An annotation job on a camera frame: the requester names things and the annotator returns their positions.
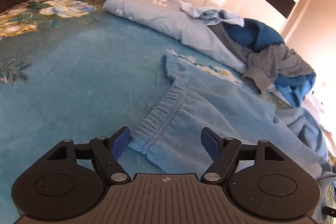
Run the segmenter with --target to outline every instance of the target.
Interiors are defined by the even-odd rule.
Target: white wall
[[[313,90],[332,117],[336,132],[336,0],[310,0],[286,44],[315,70]]]
[[[296,4],[295,8],[293,9],[290,17],[288,18],[288,20],[286,22],[286,25],[284,26],[284,28],[280,32],[280,34],[283,37],[283,39],[285,40],[285,42],[287,42],[290,35],[295,30],[296,25],[300,22],[300,20],[303,17],[306,9],[309,6],[310,1],[311,0],[300,0]]]

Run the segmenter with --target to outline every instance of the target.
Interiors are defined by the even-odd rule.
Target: teal floral bedspread
[[[169,52],[258,95],[232,69],[173,38],[104,11],[105,0],[32,0],[0,14],[0,215],[13,223],[14,180],[62,139],[83,143],[140,123]],[[160,172],[130,148],[126,171]],[[330,189],[330,203],[335,202]]]

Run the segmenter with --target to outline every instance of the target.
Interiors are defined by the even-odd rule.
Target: gray sleeve cuff
[[[261,93],[264,93],[267,88],[274,83],[274,80],[269,78],[261,68],[255,66],[247,66],[247,70],[243,74],[242,79],[252,89],[256,90],[257,88],[257,91]]]

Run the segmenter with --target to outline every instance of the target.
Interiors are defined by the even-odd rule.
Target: floral pattern
[[[195,66],[196,68],[202,70],[205,73],[217,76],[218,78],[230,81],[231,83],[238,85],[239,87],[247,90],[249,93],[259,97],[261,100],[263,101],[268,101],[268,102],[272,102],[273,104],[275,104],[276,108],[278,110],[281,109],[288,109],[291,108],[290,106],[288,106],[287,104],[285,104],[283,101],[281,101],[279,98],[275,97],[273,94],[271,93],[265,93],[265,94],[258,94],[256,91],[254,91],[253,89],[251,89],[249,86],[247,86],[243,81],[242,81],[242,76],[237,73],[236,71],[234,71],[233,69],[226,67],[226,68],[221,68],[221,67],[214,67],[214,66],[204,66],[200,63],[196,62],[196,58],[194,58],[193,56],[185,56],[185,55],[180,55],[177,54],[174,50],[167,50],[168,53],[173,54],[174,56],[176,56],[178,59],[183,60],[193,66]]]
[[[21,3],[0,14],[0,40],[2,37],[13,37],[25,32],[35,31],[36,24],[13,21],[22,13],[26,12],[28,3]]]
[[[47,16],[55,14],[62,18],[81,17],[95,10],[88,3],[77,0],[48,0],[43,3],[51,6],[39,11],[41,15]]]
[[[0,63],[0,81],[5,84],[12,83],[14,85],[17,80],[21,80],[23,83],[27,84],[29,78],[24,71],[30,67],[30,63],[27,63],[26,61],[16,63],[14,58],[9,62],[3,61]]]
[[[38,30],[40,24],[51,28],[64,20],[104,11],[105,0],[31,0],[0,13],[0,40]]]

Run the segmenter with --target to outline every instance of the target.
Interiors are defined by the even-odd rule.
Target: green leaves
[[[26,61],[16,63],[13,58],[9,62],[3,61],[0,63],[0,81],[6,83],[16,83],[20,79],[23,83],[27,84],[29,81],[28,75],[23,71],[29,69],[32,65]]]

